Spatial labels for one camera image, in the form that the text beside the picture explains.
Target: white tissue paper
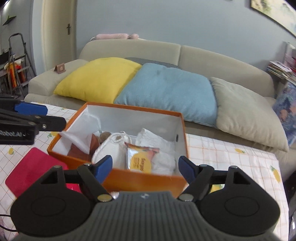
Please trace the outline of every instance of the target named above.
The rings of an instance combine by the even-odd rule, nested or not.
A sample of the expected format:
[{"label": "white tissue paper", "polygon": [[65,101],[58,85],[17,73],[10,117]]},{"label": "white tissue paper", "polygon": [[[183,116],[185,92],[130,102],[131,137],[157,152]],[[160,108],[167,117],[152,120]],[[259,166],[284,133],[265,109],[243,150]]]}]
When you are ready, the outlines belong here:
[{"label": "white tissue paper", "polygon": [[101,132],[101,120],[94,115],[85,113],[75,121],[75,128],[69,128],[59,134],[71,140],[85,154],[89,154],[92,134]]},{"label": "white tissue paper", "polygon": [[160,152],[155,154],[151,160],[151,173],[159,175],[172,175],[174,173],[176,168],[174,142],[167,141],[142,128],[136,138],[135,145],[159,148]]},{"label": "white tissue paper", "polygon": [[96,164],[106,155],[113,160],[113,168],[126,169],[126,143],[131,143],[131,137],[124,131],[111,134],[95,151],[91,163]]}]

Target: box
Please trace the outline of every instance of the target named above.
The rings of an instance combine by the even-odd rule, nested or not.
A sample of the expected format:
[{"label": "box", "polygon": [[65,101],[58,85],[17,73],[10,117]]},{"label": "box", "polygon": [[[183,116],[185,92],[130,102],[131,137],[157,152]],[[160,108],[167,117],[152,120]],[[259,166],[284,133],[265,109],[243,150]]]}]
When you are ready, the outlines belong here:
[{"label": "box", "polygon": [[[67,123],[65,131],[81,127],[79,118],[84,114],[97,116],[101,120],[102,131],[116,133],[124,131],[136,137],[142,128],[161,136],[167,141],[175,142],[175,160],[180,156],[187,157],[187,143],[185,125],[181,113],[134,107],[117,104],[101,104],[87,102]],[[85,160],[67,156],[71,141],[57,135],[49,145],[49,155],[65,162],[69,169],[76,169],[87,162]],[[112,169],[103,186],[109,191],[171,191],[177,197],[186,185],[176,165],[173,176],[162,176],[131,172],[130,170]]]}]

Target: ladder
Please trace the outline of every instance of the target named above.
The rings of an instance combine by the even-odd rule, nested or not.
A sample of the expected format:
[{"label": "ladder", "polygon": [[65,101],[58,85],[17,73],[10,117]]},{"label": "ladder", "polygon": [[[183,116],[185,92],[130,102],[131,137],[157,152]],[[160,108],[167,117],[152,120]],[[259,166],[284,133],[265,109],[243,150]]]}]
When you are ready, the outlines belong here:
[{"label": "ladder", "polygon": [[[20,56],[17,56],[15,57],[12,53],[12,47],[11,47],[11,38],[14,37],[14,36],[18,36],[20,35],[21,36],[21,39],[22,39],[22,45],[24,47],[24,54],[21,54]],[[24,91],[23,91],[23,88],[29,84],[29,80],[28,80],[28,70],[31,68],[32,72],[33,72],[33,75],[34,77],[36,76],[36,72],[35,70],[33,69],[32,67],[32,62],[30,60],[30,57],[28,55],[28,52],[27,52],[27,49],[26,49],[26,43],[24,42],[24,38],[23,38],[23,35],[21,33],[16,33],[16,34],[13,34],[9,37],[8,39],[8,42],[9,42],[9,50],[8,50],[8,82],[9,82],[9,87],[10,87],[10,93],[13,94],[13,93],[16,93],[16,91],[19,89],[20,90],[20,93],[21,93],[21,96],[24,98],[25,95],[24,95]],[[19,60],[19,59],[22,59],[24,58],[24,64],[25,66],[21,69],[16,69],[15,68],[15,61]],[[16,80],[16,83],[17,83],[17,86],[16,87],[12,87],[12,80],[11,80],[11,76],[10,76],[10,68],[12,66],[12,71],[14,73],[14,76],[15,76],[15,80]],[[19,73],[25,71],[25,81],[21,83],[21,80],[20,80],[20,77],[19,77]]]}]

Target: beige sofa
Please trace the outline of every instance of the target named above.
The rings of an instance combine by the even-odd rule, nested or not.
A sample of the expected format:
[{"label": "beige sofa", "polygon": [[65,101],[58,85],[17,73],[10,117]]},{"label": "beige sofa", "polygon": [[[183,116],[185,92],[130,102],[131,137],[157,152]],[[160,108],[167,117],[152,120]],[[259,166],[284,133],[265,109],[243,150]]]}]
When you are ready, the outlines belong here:
[{"label": "beige sofa", "polygon": [[[198,73],[208,78],[217,77],[242,85],[266,97],[270,105],[275,102],[273,98],[275,88],[272,78],[269,74],[254,66],[195,47],[148,40],[122,39],[95,40],[87,43],[79,59],[65,64],[66,72],[57,74],[53,70],[49,70],[33,78],[29,83],[29,94],[25,101],[52,104],[74,110],[79,109],[85,103],[84,101],[54,95],[53,92],[58,83],[75,69],[88,61],[105,57],[138,57],[175,64],[183,70]],[[280,161],[283,180],[296,170],[296,144],[290,148],[289,153],[285,153],[192,122],[186,122],[186,132],[273,152]]]}]

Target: red mat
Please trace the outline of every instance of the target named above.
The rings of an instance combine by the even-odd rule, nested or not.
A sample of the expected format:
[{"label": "red mat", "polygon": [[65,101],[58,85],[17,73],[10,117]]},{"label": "red mat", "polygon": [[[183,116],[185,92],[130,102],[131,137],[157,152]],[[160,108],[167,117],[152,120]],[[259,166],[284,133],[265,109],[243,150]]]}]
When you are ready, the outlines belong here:
[{"label": "red mat", "polygon": [[[19,197],[55,165],[60,165],[64,170],[68,170],[68,166],[64,162],[45,154],[37,148],[32,148],[7,177],[5,183],[13,194]],[[67,188],[81,192],[78,184],[67,183]]]}]

